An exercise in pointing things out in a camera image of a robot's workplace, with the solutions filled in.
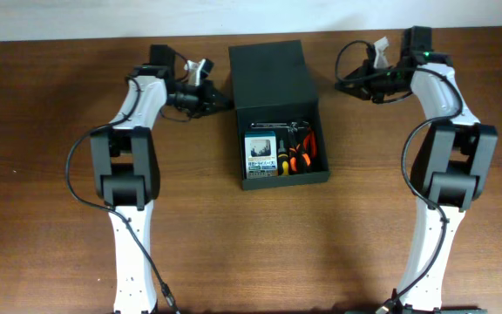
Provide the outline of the blue precision screwdriver set box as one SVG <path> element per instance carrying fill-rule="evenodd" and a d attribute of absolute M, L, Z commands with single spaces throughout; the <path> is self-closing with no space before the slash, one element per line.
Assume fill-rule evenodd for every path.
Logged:
<path fill-rule="evenodd" d="M 246 178 L 278 175 L 274 131 L 248 131 L 244 135 Z"/>

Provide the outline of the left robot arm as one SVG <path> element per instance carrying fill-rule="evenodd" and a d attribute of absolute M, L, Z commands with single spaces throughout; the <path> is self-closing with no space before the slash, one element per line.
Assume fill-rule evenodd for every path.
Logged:
<path fill-rule="evenodd" d="M 165 44 L 150 48 L 147 63 L 127 76 L 128 91 L 117 115 L 90 135 L 98 197 L 109 210 L 115 244 L 119 314 L 154 313 L 158 296 L 153 282 L 151 218 L 159 196 L 160 172 L 152 130 L 166 106 L 189 119 L 232 108 L 208 76 L 212 60 L 187 60 L 185 76 L 175 78 L 179 53 Z"/>

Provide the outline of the orange black needle-nose pliers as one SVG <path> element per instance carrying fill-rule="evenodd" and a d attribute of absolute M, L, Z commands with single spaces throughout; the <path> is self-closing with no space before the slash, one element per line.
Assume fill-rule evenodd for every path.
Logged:
<path fill-rule="evenodd" d="M 296 131 L 290 131 L 289 139 L 289 165 L 293 174 L 304 174 L 311 171 L 312 161 L 305 153 L 302 141 L 304 138 L 299 138 Z"/>

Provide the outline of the small red-handled pliers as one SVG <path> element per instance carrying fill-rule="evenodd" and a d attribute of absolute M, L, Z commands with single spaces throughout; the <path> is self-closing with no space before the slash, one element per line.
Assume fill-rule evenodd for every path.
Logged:
<path fill-rule="evenodd" d="M 317 144 L 314 130 L 310 127 L 302 141 L 302 146 L 308 157 L 313 160 L 317 157 Z"/>

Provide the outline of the black cardboard box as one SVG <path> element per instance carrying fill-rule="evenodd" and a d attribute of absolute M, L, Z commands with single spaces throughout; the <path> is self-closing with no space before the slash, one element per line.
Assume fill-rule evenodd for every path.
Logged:
<path fill-rule="evenodd" d="M 254 190 L 326 182 L 329 163 L 322 133 L 319 97 L 299 40 L 228 48 L 242 188 Z M 306 174 L 249 179 L 245 133 L 253 123 L 306 121 L 315 133 L 317 156 Z"/>

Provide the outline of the yellow black screwdriver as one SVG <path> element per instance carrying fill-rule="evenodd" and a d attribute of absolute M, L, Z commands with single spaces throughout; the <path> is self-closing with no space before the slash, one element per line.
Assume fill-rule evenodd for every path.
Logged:
<path fill-rule="evenodd" d="M 285 146 L 284 140 L 280 139 L 278 152 L 277 152 L 278 174 L 280 176 L 289 175 L 289 157 L 288 150 Z"/>

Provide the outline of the silver adjustable wrench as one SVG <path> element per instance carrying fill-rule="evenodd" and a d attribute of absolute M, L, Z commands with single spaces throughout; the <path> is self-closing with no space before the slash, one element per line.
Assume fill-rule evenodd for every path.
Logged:
<path fill-rule="evenodd" d="M 267 123 L 267 122 L 255 122 L 251 123 L 249 126 L 250 129 L 307 129 L 309 128 L 309 123 L 307 121 L 292 121 L 292 122 L 276 122 L 276 123 Z"/>

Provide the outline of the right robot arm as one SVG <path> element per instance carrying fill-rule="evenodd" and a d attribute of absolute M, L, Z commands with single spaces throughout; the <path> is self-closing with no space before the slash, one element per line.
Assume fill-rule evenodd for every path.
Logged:
<path fill-rule="evenodd" d="M 467 210 L 483 193 L 498 142 L 466 104 L 451 57 L 432 48 L 432 30 L 403 32 L 400 59 L 385 57 L 387 38 L 366 45 L 362 65 L 335 89 L 378 105 L 417 97 L 424 121 L 404 142 L 401 172 L 416 198 L 416 226 L 408 262 L 379 313 L 444 313 L 442 285 L 455 235 Z"/>

